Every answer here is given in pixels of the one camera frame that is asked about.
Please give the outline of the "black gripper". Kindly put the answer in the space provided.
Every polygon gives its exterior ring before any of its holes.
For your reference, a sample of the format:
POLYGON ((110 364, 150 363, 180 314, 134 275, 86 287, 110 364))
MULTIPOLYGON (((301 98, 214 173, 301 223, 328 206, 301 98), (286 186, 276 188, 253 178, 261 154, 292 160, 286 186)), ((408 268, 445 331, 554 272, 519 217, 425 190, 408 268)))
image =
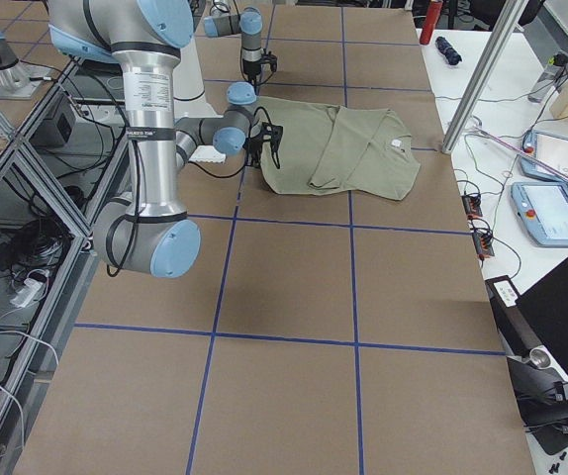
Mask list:
POLYGON ((276 168, 280 168, 279 148, 283 139, 284 128, 270 122, 262 122, 258 133, 245 140, 245 165, 259 168, 264 146, 270 150, 271 160, 276 168))
POLYGON ((240 50, 240 71, 243 79, 248 82, 255 96, 258 95, 258 82, 268 81, 278 69, 278 57, 264 48, 240 50), (263 78, 263 69, 270 71, 263 78))

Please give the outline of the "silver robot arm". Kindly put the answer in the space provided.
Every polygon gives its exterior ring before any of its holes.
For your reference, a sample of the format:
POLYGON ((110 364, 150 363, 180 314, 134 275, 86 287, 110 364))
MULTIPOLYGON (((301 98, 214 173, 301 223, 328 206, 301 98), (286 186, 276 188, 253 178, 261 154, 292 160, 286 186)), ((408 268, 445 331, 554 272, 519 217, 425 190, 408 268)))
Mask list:
POLYGON ((175 112, 175 79, 202 84, 195 54, 193 9, 187 1, 52 1, 49 33, 62 53, 121 67, 132 188, 107 202, 93 245, 110 276, 123 270, 176 278, 194 264, 198 226, 179 201, 177 177, 192 155, 211 146, 228 156, 260 159, 276 152, 283 130, 257 102, 264 66, 277 59, 261 45, 262 16, 248 6, 204 18, 207 36, 240 38, 243 81, 227 91, 218 117, 175 112))
POLYGON ((262 45, 263 18, 260 11, 253 6, 241 10, 236 1, 213 1, 202 23, 208 38, 240 36, 240 74, 258 94, 278 68, 277 56, 262 45))

